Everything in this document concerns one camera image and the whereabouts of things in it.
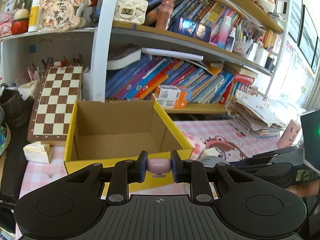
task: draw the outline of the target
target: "brown chessboard square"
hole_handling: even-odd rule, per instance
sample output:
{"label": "brown chessboard square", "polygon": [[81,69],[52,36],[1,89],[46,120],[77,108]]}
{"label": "brown chessboard square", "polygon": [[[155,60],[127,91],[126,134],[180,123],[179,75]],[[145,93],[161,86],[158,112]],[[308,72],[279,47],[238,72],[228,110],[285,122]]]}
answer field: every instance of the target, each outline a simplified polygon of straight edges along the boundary
{"label": "brown chessboard square", "polygon": [[60,88],[52,88],[51,89],[51,96],[58,96],[59,95],[59,91],[60,91]]}
{"label": "brown chessboard square", "polygon": [[70,80],[63,80],[62,84],[61,84],[61,87],[63,87],[63,88],[70,87]]}
{"label": "brown chessboard square", "polygon": [[54,80],[62,80],[63,74],[56,74]]}
{"label": "brown chessboard square", "polygon": [[49,74],[56,74],[57,70],[58,70],[58,68],[52,67],[52,68],[50,68]]}
{"label": "brown chessboard square", "polygon": [[71,79],[73,79],[73,80],[80,79],[80,74],[79,73],[73,73]]}
{"label": "brown chessboard square", "polygon": [[47,114],[54,114],[56,112],[57,105],[48,105]]}
{"label": "brown chessboard square", "polygon": [[47,105],[49,102],[49,96],[42,96],[40,99],[40,104],[41,105]]}
{"label": "brown chessboard square", "polygon": [[69,124],[68,123],[63,124],[63,134],[68,134],[68,130],[69,130]]}
{"label": "brown chessboard square", "polygon": [[68,95],[77,95],[79,88],[69,88]]}
{"label": "brown chessboard square", "polygon": [[72,73],[73,72],[73,67],[66,67],[65,73]]}
{"label": "brown chessboard square", "polygon": [[73,104],[67,104],[66,113],[72,113]]}
{"label": "brown chessboard square", "polygon": [[68,96],[59,96],[58,97],[58,104],[66,104]]}
{"label": "brown chessboard square", "polygon": [[45,123],[43,128],[44,134],[52,134],[53,132],[53,123]]}
{"label": "brown chessboard square", "polygon": [[37,114],[36,123],[44,123],[45,114]]}
{"label": "brown chessboard square", "polygon": [[44,84],[44,87],[45,88],[51,88],[53,85],[53,81],[46,81],[45,84]]}
{"label": "brown chessboard square", "polygon": [[64,114],[55,114],[54,123],[63,123],[64,122]]}

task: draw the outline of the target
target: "spray bottle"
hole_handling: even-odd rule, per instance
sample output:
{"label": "spray bottle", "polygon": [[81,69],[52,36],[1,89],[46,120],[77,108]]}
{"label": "spray bottle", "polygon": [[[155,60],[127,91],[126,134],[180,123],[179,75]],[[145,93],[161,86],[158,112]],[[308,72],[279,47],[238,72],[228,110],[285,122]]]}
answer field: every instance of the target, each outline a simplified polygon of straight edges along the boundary
{"label": "spray bottle", "polygon": [[167,30],[169,28],[170,17],[174,8],[173,0],[163,0],[161,3],[156,28]]}

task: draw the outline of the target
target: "yellow box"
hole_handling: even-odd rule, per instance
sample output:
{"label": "yellow box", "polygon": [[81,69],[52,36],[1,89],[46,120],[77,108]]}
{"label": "yellow box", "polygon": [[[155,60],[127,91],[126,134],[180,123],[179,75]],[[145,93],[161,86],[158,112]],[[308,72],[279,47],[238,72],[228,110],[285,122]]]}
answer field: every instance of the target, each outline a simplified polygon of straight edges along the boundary
{"label": "yellow box", "polygon": [[[192,146],[156,101],[76,101],[67,136],[64,163],[68,174],[91,163],[113,167],[125,159],[136,160],[141,151],[148,158],[170,158],[177,150],[188,159]],[[173,183],[172,174],[144,183],[132,183],[129,191]]]}

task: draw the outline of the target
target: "checkered tablecloth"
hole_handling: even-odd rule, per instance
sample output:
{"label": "checkered tablecloth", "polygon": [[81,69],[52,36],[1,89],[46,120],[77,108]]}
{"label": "checkered tablecloth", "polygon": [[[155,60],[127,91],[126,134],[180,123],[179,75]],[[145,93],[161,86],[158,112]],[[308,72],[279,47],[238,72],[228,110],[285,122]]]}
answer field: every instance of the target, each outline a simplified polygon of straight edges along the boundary
{"label": "checkered tablecloth", "polygon": [[[231,121],[238,130],[245,133],[245,129],[241,124]],[[256,138],[247,134],[243,137],[228,121],[181,121],[175,122],[177,127],[184,133],[196,136],[198,138],[208,139],[220,136],[229,142],[236,144],[247,157],[254,154],[268,152],[277,149],[278,137]],[[30,191],[42,187],[52,181],[66,176],[66,170],[63,164],[64,147],[54,147],[52,159],[49,164],[28,162],[23,182],[21,185],[20,198]],[[134,194],[144,195],[170,195],[185,194],[186,190],[182,183],[171,184],[163,187],[131,192]],[[16,239],[19,239],[21,233],[16,226]]]}

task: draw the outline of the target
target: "silver screw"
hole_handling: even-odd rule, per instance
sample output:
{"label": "silver screw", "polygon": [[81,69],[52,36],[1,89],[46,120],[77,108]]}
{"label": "silver screw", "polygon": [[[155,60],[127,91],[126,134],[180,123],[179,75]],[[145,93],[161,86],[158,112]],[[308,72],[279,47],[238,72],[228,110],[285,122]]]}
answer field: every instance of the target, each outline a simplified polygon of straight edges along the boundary
{"label": "silver screw", "polygon": [[209,196],[208,194],[199,194],[198,196],[196,196],[196,200],[200,201],[200,202],[208,202],[212,199],[211,196]]}
{"label": "silver screw", "polygon": [[119,202],[124,200],[124,196],[122,196],[121,194],[112,194],[109,196],[109,200],[112,202]]}

